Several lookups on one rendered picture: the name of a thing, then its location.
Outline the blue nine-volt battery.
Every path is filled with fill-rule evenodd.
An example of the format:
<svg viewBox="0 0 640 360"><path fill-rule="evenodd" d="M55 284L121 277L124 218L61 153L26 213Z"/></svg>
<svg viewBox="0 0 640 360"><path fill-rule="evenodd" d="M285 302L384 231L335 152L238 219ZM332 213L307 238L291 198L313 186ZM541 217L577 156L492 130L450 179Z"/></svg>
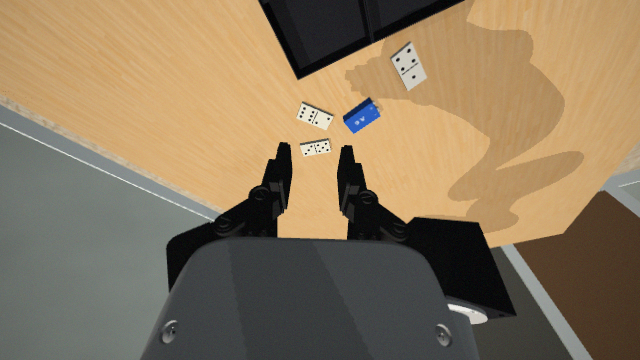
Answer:
<svg viewBox="0 0 640 360"><path fill-rule="evenodd" d="M343 116L345 125L351 130L353 134L381 117L380 109L375 106L374 100L370 97L361 102L351 111Z"/></svg>

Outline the black three-compartment bin rack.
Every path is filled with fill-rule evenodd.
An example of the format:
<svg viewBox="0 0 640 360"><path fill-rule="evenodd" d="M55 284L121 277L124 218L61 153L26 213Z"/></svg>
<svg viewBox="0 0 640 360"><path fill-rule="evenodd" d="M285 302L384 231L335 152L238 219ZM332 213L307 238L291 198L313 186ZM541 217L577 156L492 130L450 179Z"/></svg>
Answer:
<svg viewBox="0 0 640 360"><path fill-rule="evenodd" d="M297 80L464 0L258 0Z"/></svg>

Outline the white domino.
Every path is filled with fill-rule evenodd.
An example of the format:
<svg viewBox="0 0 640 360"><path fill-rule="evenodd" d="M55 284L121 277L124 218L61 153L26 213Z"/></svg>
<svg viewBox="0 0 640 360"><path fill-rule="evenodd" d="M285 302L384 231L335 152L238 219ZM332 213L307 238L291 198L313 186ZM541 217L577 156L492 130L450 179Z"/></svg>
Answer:
<svg viewBox="0 0 640 360"><path fill-rule="evenodd" d="M322 128L324 130L327 130L333 117L333 114L321 110L303 101L296 116L297 119Z"/></svg>
<svg viewBox="0 0 640 360"><path fill-rule="evenodd" d="M304 157L331 152L328 138L300 143L300 148Z"/></svg>
<svg viewBox="0 0 640 360"><path fill-rule="evenodd" d="M408 91L427 78L412 42L405 44L390 59Z"/></svg>

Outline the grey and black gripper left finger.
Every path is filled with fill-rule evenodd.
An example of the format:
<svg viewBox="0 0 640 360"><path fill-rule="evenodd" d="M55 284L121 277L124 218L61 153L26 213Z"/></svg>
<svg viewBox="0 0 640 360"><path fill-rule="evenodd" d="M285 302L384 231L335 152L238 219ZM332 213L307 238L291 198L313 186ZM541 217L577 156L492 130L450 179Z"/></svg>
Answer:
<svg viewBox="0 0 640 360"><path fill-rule="evenodd" d="M252 188L246 200L214 222L173 237L166 247L169 293L180 271L202 245L231 237L278 237L277 217L288 207L292 173L291 146L280 142L276 158L268 160L261 185Z"/></svg>

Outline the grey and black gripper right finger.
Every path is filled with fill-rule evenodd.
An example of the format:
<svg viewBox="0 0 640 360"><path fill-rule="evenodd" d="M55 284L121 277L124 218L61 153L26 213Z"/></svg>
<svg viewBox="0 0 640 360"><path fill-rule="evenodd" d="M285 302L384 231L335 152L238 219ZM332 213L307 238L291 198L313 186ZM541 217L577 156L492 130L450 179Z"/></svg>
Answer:
<svg viewBox="0 0 640 360"><path fill-rule="evenodd" d="M337 184L339 209L349 219L347 239L388 241L417 250L429 262L446 298L450 250L443 243L410 229L379 204L376 193L367 189L362 164L355 164L352 145L341 147Z"/></svg>

